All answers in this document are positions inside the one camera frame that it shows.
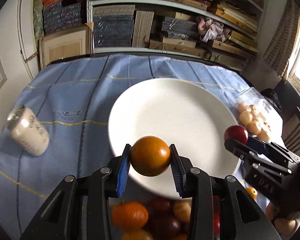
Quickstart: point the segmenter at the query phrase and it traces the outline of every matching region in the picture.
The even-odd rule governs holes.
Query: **silver bolt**
[[[103,167],[103,168],[101,168],[100,172],[101,172],[102,174],[107,174],[107,173],[110,172],[110,168],[108,168],[108,167]]]
[[[72,176],[72,175],[68,175],[68,176],[65,177],[66,182],[71,182],[73,180],[74,180],[74,176]]]
[[[199,170],[198,168],[191,168],[191,169],[190,169],[190,172],[191,172],[192,174],[199,174],[199,173],[200,173],[200,170]]]
[[[227,181],[229,182],[235,182],[235,177],[234,176],[228,176]]]

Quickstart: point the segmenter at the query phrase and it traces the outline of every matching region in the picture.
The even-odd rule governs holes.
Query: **round plate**
[[[230,110],[207,90],[190,82],[159,78],[140,82],[119,96],[108,122],[114,156],[127,143],[143,136],[157,136],[175,144],[180,156],[210,176],[234,174],[240,160],[223,145],[224,131],[238,124]],[[179,198],[171,168],[156,177],[145,177],[130,167],[130,177],[149,191]]]

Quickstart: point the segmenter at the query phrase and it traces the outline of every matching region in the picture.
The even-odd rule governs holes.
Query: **curtain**
[[[281,77],[284,75],[298,36],[300,9],[294,0],[288,0],[279,26],[263,59]]]

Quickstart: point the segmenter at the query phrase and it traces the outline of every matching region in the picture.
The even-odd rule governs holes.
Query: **white soda can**
[[[33,156],[40,156],[48,147],[48,131],[32,110],[24,105],[11,111],[7,118],[7,128],[11,137]]]

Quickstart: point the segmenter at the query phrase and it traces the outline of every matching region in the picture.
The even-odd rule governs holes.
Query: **blue tablecloth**
[[[3,129],[0,223],[12,239],[19,239],[66,175],[89,176],[107,165],[112,157],[107,122],[114,102],[130,86],[162,77],[191,81],[212,92],[232,111],[238,93],[249,88],[238,74],[222,67],[117,54],[50,65],[24,89],[16,105],[34,111],[50,134],[50,144],[44,154],[32,157],[9,136],[6,127]],[[240,170],[236,176],[242,180]],[[260,197],[258,202],[264,209],[266,199]]]

